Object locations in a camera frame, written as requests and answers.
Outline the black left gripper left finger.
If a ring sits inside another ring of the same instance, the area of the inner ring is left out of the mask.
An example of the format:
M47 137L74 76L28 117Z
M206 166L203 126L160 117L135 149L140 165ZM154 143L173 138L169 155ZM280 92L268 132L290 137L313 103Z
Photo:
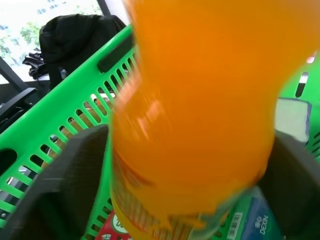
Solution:
M2 240L79 240L100 184L109 127L73 136L18 202L0 232Z

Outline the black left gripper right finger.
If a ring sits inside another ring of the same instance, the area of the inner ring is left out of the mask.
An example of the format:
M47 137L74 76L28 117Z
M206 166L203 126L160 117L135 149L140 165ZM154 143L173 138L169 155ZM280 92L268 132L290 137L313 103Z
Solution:
M320 165L301 142L275 132L258 186L288 240L320 238Z

